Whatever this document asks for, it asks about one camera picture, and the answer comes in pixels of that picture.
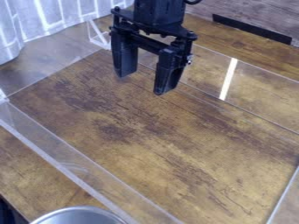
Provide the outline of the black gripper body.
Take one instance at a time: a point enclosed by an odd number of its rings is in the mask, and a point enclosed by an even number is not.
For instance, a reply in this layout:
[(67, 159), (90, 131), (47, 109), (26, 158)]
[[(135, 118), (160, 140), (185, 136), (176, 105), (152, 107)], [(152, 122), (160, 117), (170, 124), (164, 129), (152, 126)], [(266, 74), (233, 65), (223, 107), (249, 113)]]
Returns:
[(138, 49), (156, 55), (170, 49), (190, 56), (198, 35), (183, 27), (186, 5), (199, 0), (135, 0), (134, 9), (111, 10), (111, 47), (115, 56), (136, 55)]

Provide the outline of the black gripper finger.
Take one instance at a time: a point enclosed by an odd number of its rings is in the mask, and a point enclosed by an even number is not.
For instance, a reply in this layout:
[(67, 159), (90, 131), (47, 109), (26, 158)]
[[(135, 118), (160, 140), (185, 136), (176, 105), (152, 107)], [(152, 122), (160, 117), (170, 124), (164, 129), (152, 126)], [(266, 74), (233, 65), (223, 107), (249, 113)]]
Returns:
[(156, 95), (163, 95), (176, 88), (185, 69), (182, 60), (179, 51), (174, 48), (164, 48), (159, 52), (154, 80), (154, 93)]
[(111, 47), (116, 75), (126, 77), (136, 71), (138, 46), (128, 35), (112, 31)]

